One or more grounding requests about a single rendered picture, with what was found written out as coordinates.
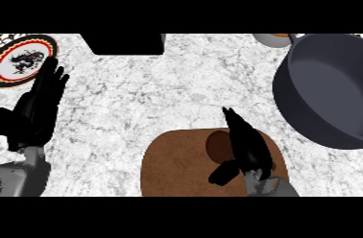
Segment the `white plate with dragon print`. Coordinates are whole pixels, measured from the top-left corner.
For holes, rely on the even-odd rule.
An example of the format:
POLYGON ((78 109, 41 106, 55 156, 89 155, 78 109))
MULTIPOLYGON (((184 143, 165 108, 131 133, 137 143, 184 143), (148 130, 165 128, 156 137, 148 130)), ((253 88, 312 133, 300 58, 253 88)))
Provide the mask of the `white plate with dragon print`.
POLYGON ((47 35, 0 34, 0 88, 33 80, 47 57, 55 57, 57 43, 47 35))

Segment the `white bowl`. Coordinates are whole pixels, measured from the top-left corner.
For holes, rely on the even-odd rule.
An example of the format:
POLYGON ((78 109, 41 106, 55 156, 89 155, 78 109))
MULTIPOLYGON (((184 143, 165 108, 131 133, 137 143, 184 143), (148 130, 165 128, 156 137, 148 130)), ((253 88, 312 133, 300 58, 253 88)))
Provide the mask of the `white bowl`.
POLYGON ((271 48, 283 48, 290 44, 287 34, 253 34, 252 36, 262 45, 271 48))

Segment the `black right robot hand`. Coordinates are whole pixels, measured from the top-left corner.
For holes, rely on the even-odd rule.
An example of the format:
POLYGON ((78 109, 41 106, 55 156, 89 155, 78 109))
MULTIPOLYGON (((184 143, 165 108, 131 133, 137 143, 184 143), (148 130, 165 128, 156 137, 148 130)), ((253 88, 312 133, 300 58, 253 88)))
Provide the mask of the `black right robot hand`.
POLYGON ((222 108, 230 129, 230 142, 234 158, 225 160, 207 177, 207 182, 224 186, 238 173, 261 170, 259 180, 271 176, 272 157, 262 135, 236 114, 222 108))

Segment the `brown cupcake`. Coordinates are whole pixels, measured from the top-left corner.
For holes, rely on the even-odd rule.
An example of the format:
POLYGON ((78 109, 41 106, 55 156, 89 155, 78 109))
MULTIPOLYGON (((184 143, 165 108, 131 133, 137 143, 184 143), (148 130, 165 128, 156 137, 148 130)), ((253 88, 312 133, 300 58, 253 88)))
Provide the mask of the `brown cupcake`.
POLYGON ((234 158, 230 134, 225 131, 215 131, 207 135, 205 141, 205 150, 207 157, 218 164, 234 158))

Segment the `brown wooden cutting board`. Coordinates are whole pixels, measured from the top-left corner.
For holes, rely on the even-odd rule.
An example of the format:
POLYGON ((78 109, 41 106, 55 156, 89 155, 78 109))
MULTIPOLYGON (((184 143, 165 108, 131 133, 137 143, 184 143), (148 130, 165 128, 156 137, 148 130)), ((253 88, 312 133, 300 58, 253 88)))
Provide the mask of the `brown wooden cutting board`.
POLYGON ((244 197, 243 173, 218 186, 207 177, 219 166, 207 157, 205 141, 227 128, 168 131, 145 150, 140 169, 143 197, 244 197))

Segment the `dark grey pot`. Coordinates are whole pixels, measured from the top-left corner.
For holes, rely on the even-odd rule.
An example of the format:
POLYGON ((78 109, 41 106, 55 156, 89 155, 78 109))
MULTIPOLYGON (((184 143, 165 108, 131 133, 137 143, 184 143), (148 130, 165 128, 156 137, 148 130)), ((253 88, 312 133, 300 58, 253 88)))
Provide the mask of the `dark grey pot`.
POLYGON ((295 131, 318 145, 363 149, 363 38, 290 36, 271 93, 295 131))

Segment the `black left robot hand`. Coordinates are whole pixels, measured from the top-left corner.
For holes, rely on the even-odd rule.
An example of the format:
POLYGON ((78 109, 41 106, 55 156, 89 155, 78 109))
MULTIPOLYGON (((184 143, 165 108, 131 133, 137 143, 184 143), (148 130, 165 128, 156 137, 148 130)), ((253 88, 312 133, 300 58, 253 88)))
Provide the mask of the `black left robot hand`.
POLYGON ((42 147, 48 143, 67 79, 57 59, 47 57, 32 87, 20 95, 14 109, 0 107, 0 136, 7 137, 10 152, 29 146, 42 147))

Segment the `black appliance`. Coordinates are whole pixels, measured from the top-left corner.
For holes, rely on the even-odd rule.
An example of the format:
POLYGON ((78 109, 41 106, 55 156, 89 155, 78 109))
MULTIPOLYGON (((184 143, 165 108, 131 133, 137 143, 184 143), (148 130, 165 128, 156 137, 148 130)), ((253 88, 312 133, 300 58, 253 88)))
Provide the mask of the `black appliance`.
POLYGON ((95 55, 150 56, 163 53, 165 34, 81 34, 95 55))

